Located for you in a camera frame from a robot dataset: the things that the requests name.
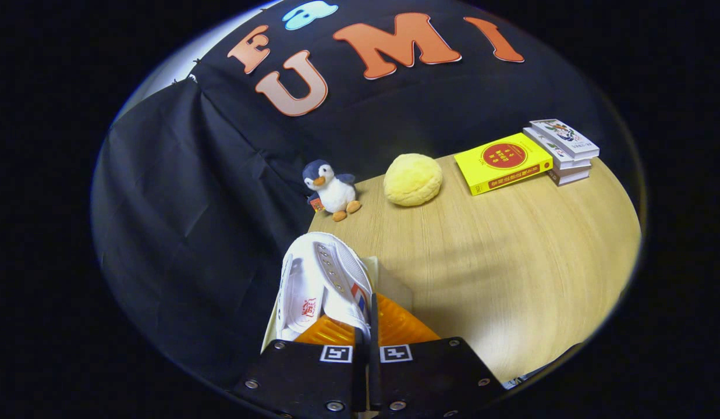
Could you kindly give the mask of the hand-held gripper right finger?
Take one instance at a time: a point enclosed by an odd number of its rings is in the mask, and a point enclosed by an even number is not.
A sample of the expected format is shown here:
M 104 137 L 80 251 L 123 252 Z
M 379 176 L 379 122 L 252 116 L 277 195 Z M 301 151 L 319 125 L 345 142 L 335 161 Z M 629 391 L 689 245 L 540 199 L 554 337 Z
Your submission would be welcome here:
M 381 345 L 378 297 L 368 350 L 368 403 L 378 418 L 467 418 L 506 395 L 461 337 Z

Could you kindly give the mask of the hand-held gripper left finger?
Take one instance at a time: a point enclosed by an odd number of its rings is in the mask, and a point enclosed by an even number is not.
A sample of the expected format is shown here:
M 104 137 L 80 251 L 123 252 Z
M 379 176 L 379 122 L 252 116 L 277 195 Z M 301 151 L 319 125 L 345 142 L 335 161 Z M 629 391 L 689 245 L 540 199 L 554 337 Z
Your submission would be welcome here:
M 359 418 L 367 407 L 367 349 L 362 331 L 324 316 L 323 342 L 265 340 L 259 357 L 232 386 L 241 400 L 277 417 Z

